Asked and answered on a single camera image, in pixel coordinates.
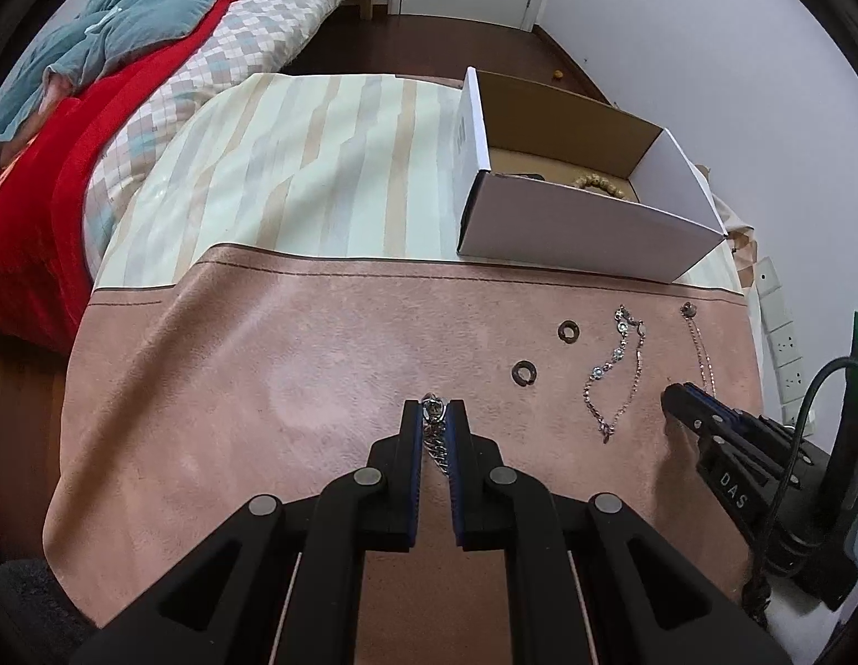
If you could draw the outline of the white cardboard box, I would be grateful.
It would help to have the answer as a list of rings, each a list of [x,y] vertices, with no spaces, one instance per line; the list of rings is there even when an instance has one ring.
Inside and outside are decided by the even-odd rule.
[[[674,282],[726,239],[674,136],[615,106],[468,69],[453,127],[462,257]]]

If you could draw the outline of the red blanket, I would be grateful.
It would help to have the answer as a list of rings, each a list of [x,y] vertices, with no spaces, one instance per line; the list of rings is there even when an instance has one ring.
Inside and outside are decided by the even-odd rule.
[[[182,65],[235,0],[217,0],[188,36],[158,45],[79,91],[60,76],[0,144],[0,333],[65,354],[93,278],[83,250],[85,191],[103,147]]]

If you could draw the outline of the striped cream table cloth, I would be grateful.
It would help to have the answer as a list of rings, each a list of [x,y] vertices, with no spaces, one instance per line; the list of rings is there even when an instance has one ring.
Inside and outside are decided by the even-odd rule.
[[[116,225],[99,287],[178,282],[217,245],[322,258],[462,257],[463,81],[255,75],[179,131]]]

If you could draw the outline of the checkered bed quilt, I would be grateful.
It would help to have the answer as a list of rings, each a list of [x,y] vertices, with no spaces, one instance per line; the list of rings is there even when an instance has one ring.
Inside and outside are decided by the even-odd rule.
[[[103,147],[85,191],[83,250],[91,277],[134,192],[209,99],[253,74],[277,72],[345,0],[235,0],[208,39]]]

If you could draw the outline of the white wall power strip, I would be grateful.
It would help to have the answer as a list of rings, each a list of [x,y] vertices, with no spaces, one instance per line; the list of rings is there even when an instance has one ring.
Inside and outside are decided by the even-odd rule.
[[[786,303],[785,287],[770,257],[761,258],[756,263],[754,281],[758,288],[762,333],[770,351],[782,423],[786,428],[794,428],[809,385],[794,318]]]

